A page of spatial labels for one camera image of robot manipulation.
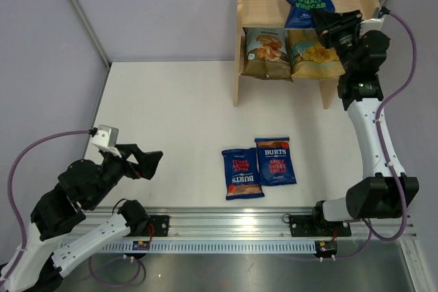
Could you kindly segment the blue sea salt vinegar bag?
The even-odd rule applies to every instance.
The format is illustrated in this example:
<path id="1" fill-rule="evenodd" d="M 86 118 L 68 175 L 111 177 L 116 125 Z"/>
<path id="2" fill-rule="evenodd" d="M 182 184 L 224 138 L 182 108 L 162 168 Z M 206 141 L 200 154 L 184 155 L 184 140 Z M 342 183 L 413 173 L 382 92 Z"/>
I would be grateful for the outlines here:
<path id="1" fill-rule="evenodd" d="M 335 12 L 332 0 L 286 0 L 291 8 L 285 22 L 285 29 L 313 29 L 312 10 Z"/>

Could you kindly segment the large kettle cooked chips bag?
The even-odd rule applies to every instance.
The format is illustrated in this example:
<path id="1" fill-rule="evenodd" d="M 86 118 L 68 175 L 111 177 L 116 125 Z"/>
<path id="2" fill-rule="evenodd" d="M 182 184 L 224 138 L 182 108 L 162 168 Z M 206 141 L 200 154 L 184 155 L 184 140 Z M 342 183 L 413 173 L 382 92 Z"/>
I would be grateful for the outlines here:
<path id="1" fill-rule="evenodd" d="M 322 46 L 314 29 L 289 29 L 287 37 L 293 77 L 323 80 L 344 74 L 336 50 Z"/>

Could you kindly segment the olive light-blue chips bag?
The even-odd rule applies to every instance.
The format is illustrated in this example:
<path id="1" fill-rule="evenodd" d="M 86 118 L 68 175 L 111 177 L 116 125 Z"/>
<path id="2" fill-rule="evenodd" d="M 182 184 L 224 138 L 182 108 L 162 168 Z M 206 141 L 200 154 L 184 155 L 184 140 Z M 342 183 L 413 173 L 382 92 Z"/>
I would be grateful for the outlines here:
<path id="1" fill-rule="evenodd" d="M 262 80 L 292 81 L 284 29 L 246 27 L 244 68 L 241 75 Z"/>

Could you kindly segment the blue upside-down Burts chilli bag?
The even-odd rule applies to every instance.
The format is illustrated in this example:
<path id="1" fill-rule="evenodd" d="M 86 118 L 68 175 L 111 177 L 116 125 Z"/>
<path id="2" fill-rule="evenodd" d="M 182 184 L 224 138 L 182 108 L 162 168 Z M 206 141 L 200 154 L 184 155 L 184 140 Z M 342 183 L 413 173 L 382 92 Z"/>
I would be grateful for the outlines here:
<path id="1" fill-rule="evenodd" d="M 227 187 L 226 200 L 262 198 L 256 148 L 222 151 Z"/>

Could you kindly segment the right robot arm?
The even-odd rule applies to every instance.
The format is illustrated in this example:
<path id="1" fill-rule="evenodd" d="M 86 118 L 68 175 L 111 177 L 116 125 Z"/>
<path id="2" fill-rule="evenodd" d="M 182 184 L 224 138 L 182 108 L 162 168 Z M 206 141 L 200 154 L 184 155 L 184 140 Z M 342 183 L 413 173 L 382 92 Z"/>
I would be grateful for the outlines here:
<path id="1" fill-rule="evenodd" d="M 331 13 L 312 10 L 318 40 L 335 49 L 345 73 L 337 92 L 359 143 L 363 178 L 345 197 L 321 200 L 308 215 L 287 215 L 293 237 L 349 237 L 350 223 L 364 222 L 380 240 L 402 236 L 407 208 L 420 189 L 396 155 L 387 128 L 384 107 L 403 91 L 403 84 L 384 96 L 378 71 L 387 58 L 390 39 L 373 28 L 359 10 Z"/>

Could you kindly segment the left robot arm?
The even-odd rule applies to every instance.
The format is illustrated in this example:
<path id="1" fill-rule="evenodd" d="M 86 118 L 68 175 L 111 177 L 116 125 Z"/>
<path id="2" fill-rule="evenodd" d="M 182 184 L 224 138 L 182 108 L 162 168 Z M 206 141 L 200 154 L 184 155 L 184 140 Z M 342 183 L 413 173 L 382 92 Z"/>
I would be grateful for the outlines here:
<path id="1" fill-rule="evenodd" d="M 109 242 L 150 229 L 149 215 L 137 200 L 126 200 L 106 221 L 65 247 L 62 240 L 93 211 L 123 177 L 150 180 L 163 152 L 117 145 L 119 155 L 103 152 L 96 164 L 80 159 L 59 175 L 30 215 L 24 243 L 1 268 L 2 291 L 55 291 L 78 265 Z"/>

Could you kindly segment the blue spicy sweet chilli bag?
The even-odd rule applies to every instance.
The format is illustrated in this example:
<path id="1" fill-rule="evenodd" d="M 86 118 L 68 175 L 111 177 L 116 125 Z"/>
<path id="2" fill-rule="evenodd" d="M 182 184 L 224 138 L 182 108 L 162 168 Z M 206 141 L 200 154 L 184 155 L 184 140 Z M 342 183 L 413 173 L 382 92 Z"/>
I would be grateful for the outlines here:
<path id="1" fill-rule="evenodd" d="M 289 137 L 255 138 L 260 183 L 263 186 L 296 184 Z"/>

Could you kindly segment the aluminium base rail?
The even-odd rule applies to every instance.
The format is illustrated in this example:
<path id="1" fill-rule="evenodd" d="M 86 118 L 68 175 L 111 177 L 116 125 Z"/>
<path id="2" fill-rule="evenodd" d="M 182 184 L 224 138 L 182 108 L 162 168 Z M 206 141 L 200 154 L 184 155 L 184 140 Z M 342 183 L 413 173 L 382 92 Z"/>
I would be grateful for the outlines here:
<path id="1" fill-rule="evenodd" d="M 115 211 L 86 212 L 55 249 L 56 263 L 80 263 L 96 253 L 301 254 L 337 261 L 366 250 L 377 237 L 362 220 L 329 223 L 317 231 L 309 208 L 148 208 L 146 226 L 133 233 Z"/>

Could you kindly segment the aluminium corner frame post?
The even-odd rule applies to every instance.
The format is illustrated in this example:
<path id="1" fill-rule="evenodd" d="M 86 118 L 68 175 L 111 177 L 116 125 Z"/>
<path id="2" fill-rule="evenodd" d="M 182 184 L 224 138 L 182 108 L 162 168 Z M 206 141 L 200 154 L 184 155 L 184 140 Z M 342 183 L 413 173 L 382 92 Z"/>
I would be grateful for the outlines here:
<path id="1" fill-rule="evenodd" d="M 100 58 L 100 61 L 104 65 L 106 71 L 108 72 L 111 68 L 112 62 L 109 59 L 107 52 L 105 51 L 99 37 L 97 36 L 92 23 L 90 22 L 80 0 L 68 0 L 73 12 L 75 13 L 80 25 L 82 26 L 85 34 L 87 35 L 90 43 L 92 44 L 94 50 Z"/>

